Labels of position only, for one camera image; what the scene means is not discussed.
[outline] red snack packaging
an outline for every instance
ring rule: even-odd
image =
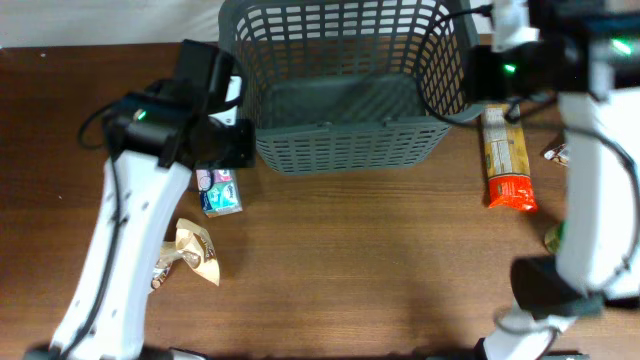
[[[489,208],[509,206],[534,212],[538,205],[533,195],[524,134],[520,125],[504,120],[507,109],[507,105],[489,105],[482,115]]]

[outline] food package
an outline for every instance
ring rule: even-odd
[[[544,236],[544,246],[552,254],[557,254],[564,238],[565,223],[561,223],[549,229]]]
[[[569,148],[562,144],[544,153],[544,158],[563,166],[569,166]]]
[[[529,157],[519,124],[504,120],[508,105],[489,105],[482,114],[485,160],[489,177],[489,208],[509,206],[536,211]]]
[[[231,170],[197,170],[200,203],[212,218],[242,211],[235,172]]]
[[[153,270],[151,291],[167,279],[174,261],[183,259],[198,275],[220,285],[220,266],[206,229],[186,219],[178,219],[176,241],[164,242]]]

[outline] snack bag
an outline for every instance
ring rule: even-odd
[[[557,254],[564,238],[565,223],[561,223],[549,229],[544,236],[544,246],[552,254]]]
[[[569,166],[569,148],[562,144],[544,153],[544,158],[562,166]]]
[[[504,120],[507,105],[489,105],[482,114],[489,208],[509,206],[537,211],[522,127]]]
[[[213,185],[209,187],[200,186],[202,211],[210,218],[242,211],[235,172],[231,170],[212,170],[210,173],[209,179],[213,180]]]
[[[220,285],[220,266],[209,233],[189,220],[178,219],[176,241],[162,243],[160,257],[152,272],[149,292],[162,286],[171,265],[179,259],[183,259],[198,275]]]
[[[196,179],[200,192],[208,191],[213,186],[213,173],[209,170],[196,170]]]

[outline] brown table surface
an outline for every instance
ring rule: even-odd
[[[170,75],[177,51],[0,51],[0,358],[47,342],[76,287],[106,158],[77,146],[79,124]],[[147,342],[256,357],[473,346],[511,302],[512,259],[544,254],[563,218],[565,169],[540,156],[555,135],[526,133],[537,214],[486,208],[480,139],[460,129],[410,169],[284,177],[258,160],[238,172],[240,214],[207,219],[185,194],[174,217],[209,230],[221,285],[178,263],[149,298]],[[637,359],[638,320],[607,311],[554,348]]]

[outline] black cable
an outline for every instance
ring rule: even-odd
[[[80,125],[80,129],[78,129],[78,135],[77,135],[77,140],[78,140],[78,144],[87,149],[87,150],[97,150],[100,149],[103,144],[95,144],[95,145],[90,145],[84,142],[84,133],[87,131],[87,128],[89,127],[89,125],[91,125],[91,123],[93,123],[93,121],[95,119],[97,119],[100,114],[102,114],[103,112],[111,109],[111,107],[113,107],[113,105],[115,105],[115,101],[112,103],[109,103],[103,107],[101,107],[100,109],[98,109],[96,112],[94,112],[93,114],[89,115],[89,117],[82,123],[82,125]]]
[[[87,336],[87,334],[89,334],[89,332],[91,331],[91,328],[93,327],[93,323],[95,322],[96,317],[100,312],[100,308],[102,307],[102,302],[104,301],[104,297],[107,292],[107,288],[109,286],[109,279],[111,278],[113,263],[115,261],[116,251],[118,249],[118,237],[119,237],[120,226],[121,226],[120,216],[122,211],[121,210],[122,204],[120,199],[120,182],[118,180],[118,173],[115,165],[115,156],[114,156],[115,154],[113,151],[113,146],[109,142],[109,138],[106,134],[107,132],[105,131],[105,144],[107,145],[107,150],[109,152],[109,158],[110,158],[109,162],[111,164],[111,174],[113,176],[113,188],[115,192],[114,197],[116,201],[115,211],[114,211],[113,217],[111,218],[111,221],[113,222],[113,232],[111,234],[111,243],[109,245],[109,252],[107,254],[107,259],[104,264],[104,270],[102,272],[102,279],[100,280],[98,292],[96,293],[96,298],[93,301],[91,310],[87,315],[87,320],[84,322],[82,327],[78,329],[78,332],[76,333],[71,344],[69,344],[69,346],[67,346],[67,348],[64,349],[64,351],[60,354],[59,358],[61,360],[65,360],[71,354],[73,349],[76,348],[82,342],[82,340]]]
[[[511,107],[509,108],[509,110],[507,111],[507,113],[504,116],[504,119],[508,123],[516,124],[521,119],[525,119],[525,118],[531,117],[533,115],[536,115],[538,113],[541,113],[541,112],[547,110],[550,107],[553,107],[554,105],[556,105],[558,103],[558,97],[554,96],[554,97],[542,102],[539,106],[536,106],[535,108],[527,111],[526,113],[521,114],[520,116],[515,116],[515,117],[511,116],[511,113],[516,108],[516,106],[520,105],[521,103],[522,103],[522,101],[514,102],[513,104],[511,104]]]

